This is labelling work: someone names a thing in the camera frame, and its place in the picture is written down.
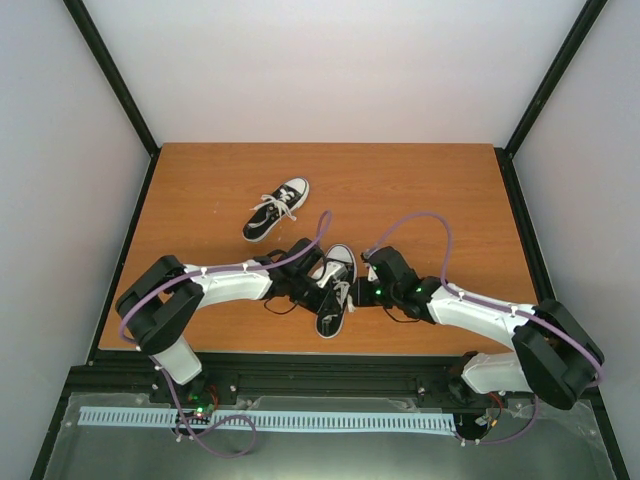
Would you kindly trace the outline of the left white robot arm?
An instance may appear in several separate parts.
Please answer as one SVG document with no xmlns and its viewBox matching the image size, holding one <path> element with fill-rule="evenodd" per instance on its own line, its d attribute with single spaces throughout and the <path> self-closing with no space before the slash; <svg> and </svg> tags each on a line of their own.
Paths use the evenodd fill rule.
<svg viewBox="0 0 640 480">
<path fill-rule="evenodd" d="M 196 311 L 238 300 L 287 297 L 313 313 L 321 309 L 337 269 L 314 241 L 303 238 L 287 252 L 242 263 L 201 267 L 175 256 L 159 258 L 115 303 L 121 332 L 173 380 L 186 402 L 201 400 L 208 378 L 184 337 Z"/>
</svg>

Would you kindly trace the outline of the white lace of sneaker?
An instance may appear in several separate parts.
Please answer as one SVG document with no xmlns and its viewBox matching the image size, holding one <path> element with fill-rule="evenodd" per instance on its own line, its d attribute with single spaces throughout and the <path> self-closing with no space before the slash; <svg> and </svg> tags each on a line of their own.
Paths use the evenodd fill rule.
<svg viewBox="0 0 640 480">
<path fill-rule="evenodd" d="M 287 188 L 281 187 L 273 194 L 265 194 L 261 196 L 261 202 L 253 207 L 256 212 L 263 211 L 264 217 L 250 222 L 253 227 L 262 225 L 267 221 L 278 221 L 283 216 L 296 221 L 297 217 L 293 211 L 297 209 L 298 201 L 301 195 Z"/>
<path fill-rule="evenodd" d="M 349 312 L 354 310 L 349 295 L 356 276 L 356 269 L 352 265 L 350 279 L 346 282 L 335 283 L 332 288 L 329 288 L 329 295 L 318 313 L 318 319 L 322 323 L 329 323 L 335 318 L 342 317 L 345 310 Z"/>
</svg>

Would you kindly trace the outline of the black canvas sneaker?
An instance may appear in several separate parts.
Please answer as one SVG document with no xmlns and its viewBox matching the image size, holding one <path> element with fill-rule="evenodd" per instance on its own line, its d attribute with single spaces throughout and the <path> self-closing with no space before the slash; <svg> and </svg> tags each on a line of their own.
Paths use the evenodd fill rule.
<svg viewBox="0 0 640 480">
<path fill-rule="evenodd" d="M 311 278 L 327 293 L 316 315 L 316 331 L 324 339 L 334 338 L 342 329 L 345 314 L 355 310 L 350 297 L 351 286 L 357 278 L 353 251 L 344 244 L 332 245 Z"/>
<path fill-rule="evenodd" d="M 251 243 L 264 240 L 284 218 L 296 220 L 294 212 L 307 200 L 310 184 L 303 177 L 290 179 L 270 194 L 264 194 L 251 208 L 253 215 L 242 229 L 243 238 Z"/>
</svg>

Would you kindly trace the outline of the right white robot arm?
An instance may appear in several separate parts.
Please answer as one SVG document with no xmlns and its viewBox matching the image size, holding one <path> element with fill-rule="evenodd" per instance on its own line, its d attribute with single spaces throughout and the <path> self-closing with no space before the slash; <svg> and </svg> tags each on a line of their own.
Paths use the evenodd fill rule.
<svg viewBox="0 0 640 480">
<path fill-rule="evenodd" d="M 556 300 L 510 303 L 421 277 L 391 246 L 364 253 L 363 261 L 367 273 L 351 289 L 356 306 L 397 309 L 411 321 L 456 327 L 506 347 L 464 363 L 458 376 L 477 394 L 529 392 L 569 410 L 601 378 L 602 351 Z"/>
</svg>

